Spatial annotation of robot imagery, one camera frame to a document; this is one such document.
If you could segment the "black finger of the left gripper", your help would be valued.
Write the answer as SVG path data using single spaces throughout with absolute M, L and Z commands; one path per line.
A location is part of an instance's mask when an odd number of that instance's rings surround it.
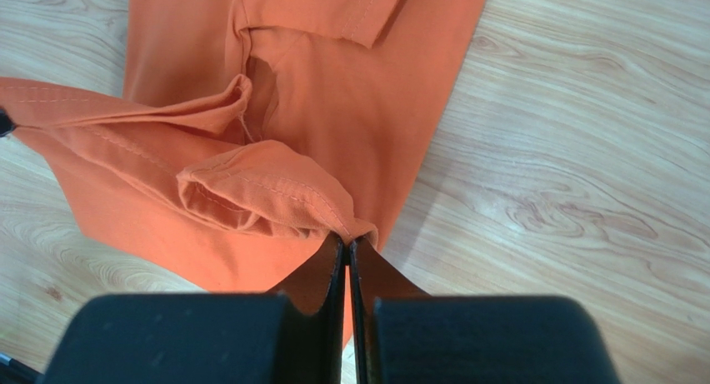
M 11 135 L 15 130 L 15 122 L 4 109 L 0 109 L 0 138 Z

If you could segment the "orange t-shirt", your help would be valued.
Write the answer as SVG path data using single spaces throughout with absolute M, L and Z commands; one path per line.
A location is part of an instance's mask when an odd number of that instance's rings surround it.
M 261 292 L 330 232 L 383 247 L 486 0 L 129 0 L 121 97 L 5 77 L 82 232 Z

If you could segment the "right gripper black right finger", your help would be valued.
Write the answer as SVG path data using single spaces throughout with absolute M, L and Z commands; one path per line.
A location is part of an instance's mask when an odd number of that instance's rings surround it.
M 559 296 L 434 296 L 365 238 L 349 247 L 360 383 L 617 383 L 600 331 Z

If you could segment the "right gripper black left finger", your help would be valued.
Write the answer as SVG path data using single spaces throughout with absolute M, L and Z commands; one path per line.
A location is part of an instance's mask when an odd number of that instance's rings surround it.
M 337 383 L 343 242 L 263 293 L 112 294 L 86 303 L 46 383 Z

